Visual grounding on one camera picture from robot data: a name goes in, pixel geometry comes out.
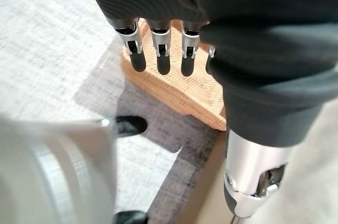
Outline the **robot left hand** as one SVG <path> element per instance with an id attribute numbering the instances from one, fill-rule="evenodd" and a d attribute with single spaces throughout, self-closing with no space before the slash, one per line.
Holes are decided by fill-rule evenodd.
<path id="1" fill-rule="evenodd" d="M 159 73 L 170 71 L 171 22 L 182 23 L 181 72 L 200 42 L 223 87 L 229 128 L 224 194 L 249 218 L 279 188 L 291 151 L 323 104 L 337 97 L 337 0 L 95 0 L 129 53 L 146 68 L 138 26 L 150 27 Z"/>

